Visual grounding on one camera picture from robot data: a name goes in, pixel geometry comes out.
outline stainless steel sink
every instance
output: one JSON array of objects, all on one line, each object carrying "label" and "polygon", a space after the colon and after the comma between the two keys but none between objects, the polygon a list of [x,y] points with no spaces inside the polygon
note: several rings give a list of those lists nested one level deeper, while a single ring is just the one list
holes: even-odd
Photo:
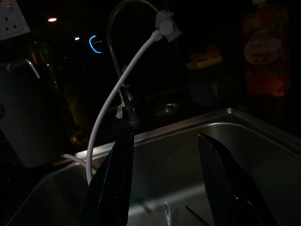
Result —
[{"label": "stainless steel sink", "polygon": [[[214,225],[198,154],[198,133],[221,141],[250,174],[280,226],[301,225],[301,140],[234,109],[222,109],[135,136],[128,226],[201,226],[185,205]],[[99,166],[113,144],[97,147]],[[86,152],[77,156],[85,158]],[[45,175],[8,225],[76,225],[87,182],[71,164]]]}]

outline electrical outlet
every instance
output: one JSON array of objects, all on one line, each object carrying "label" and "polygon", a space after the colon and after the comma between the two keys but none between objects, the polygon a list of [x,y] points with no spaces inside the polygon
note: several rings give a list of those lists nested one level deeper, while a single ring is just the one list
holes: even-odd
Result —
[{"label": "electrical outlet", "polygon": [[16,0],[0,0],[0,40],[30,32]]}]

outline bottle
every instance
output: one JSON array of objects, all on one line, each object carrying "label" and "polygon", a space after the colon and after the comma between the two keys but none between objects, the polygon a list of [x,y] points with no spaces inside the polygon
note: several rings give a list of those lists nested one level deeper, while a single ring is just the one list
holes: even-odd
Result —
[{"label": "bottle", "polygon": [[51,47],[45,42],[40,44],[39,49],[46,69],[48,89],[60,112],[69,138],[74,145],[86,143],[91,124],[85,100],[72,82],[72,74],[76,73],[76,69],[72,69],[75,64],[67,57],[55,61]]},{"label": "bottle", "polygon": [[242,19],[250,97],[284,97],[290,89],[288,10],[277,1],[253,0]]}]

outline white cable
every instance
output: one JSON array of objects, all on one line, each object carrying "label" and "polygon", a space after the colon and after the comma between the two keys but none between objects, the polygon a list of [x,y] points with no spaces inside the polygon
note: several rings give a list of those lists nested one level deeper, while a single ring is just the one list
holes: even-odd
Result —
[{"label": "white cable", "polygon": [[[74,155],[71,155],[71,154],[62,154],[61,157],[62,158],[66,158],[66,159],[71,159],[72,161],[75,161],[75,162],[79,163],[80,165],[82,165],[83,167],[86,168],[86,162],[83,161],[83,160],[81,160],[78,157],[75,157]],[[96,170],[94,168],[92,168],[92,173],[93,174],[96,173]]]},{"label": "white cable", "polygon": [[90,139],[89,139],[89,143],[88,143],[87,160],[86,160],[86,162],[87,162],[86,175],[87,175],[88,184],[90,184],[90,181],[92,179],[92,155],[93,155],[94,142],[95,142],[96,135],[97,135],[99,126],[100,126],[100,124],[101,124],[101,122],[103,120],[105,112],[108,110],[108,108],[109,108],[112,100],[114,99],[114,97],[118,93],[118,90],[120,89],[120,87],[122,86],[122,84],[124,83],[124,81],[126,80],[128,74],[132,71],[133,67],[135,66],[135,64],[137,63],[137,61],[140,59],[140,57],[142,56],[142,54],[147,50],[147,48],[149,46],[151,46],[152,43],[154,43],[156,41],[159,41],[162,38],[163,38],[163,35],[160,33],[159,30],[155,30],[152,33],[151,37],[139,49],[139,51],[136,53],[136,55],[134,56],[134,58],[132,59],[132,61],[129,63],[129,65],[126,68],[126,70],[122,73],[122,76],[120,77],[120,79],[116,83],[115,87],[111,91],[110,95],[108,96],[107,100],[103,104],[103,107],[100,110],[100,112],[99,112],[99,114],[97,116],[97,119],[95,121],[94,127],[93,127],[92,132],[91,132],[91,136],[90,136]]}]

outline black object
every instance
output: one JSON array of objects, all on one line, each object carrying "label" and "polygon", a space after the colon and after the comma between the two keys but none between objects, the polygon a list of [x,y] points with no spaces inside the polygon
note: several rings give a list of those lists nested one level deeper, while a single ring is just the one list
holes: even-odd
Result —
[{"label": "black object", "polygon": [[188,206],[185,206],[185,208],[193,215],[195,216],[203,225],[210,226],[206,221],[203,220],[195,211],[193,211],[191,208]]},{"label": "black object", "polygon": [[90,182],[78,226],[127,225],[133,149],[133,135],[116,141]]},{"label": "black object", "polygon": [[199,135],[207,197],[216,226],[276,226],[256,184],[219,141]]}]

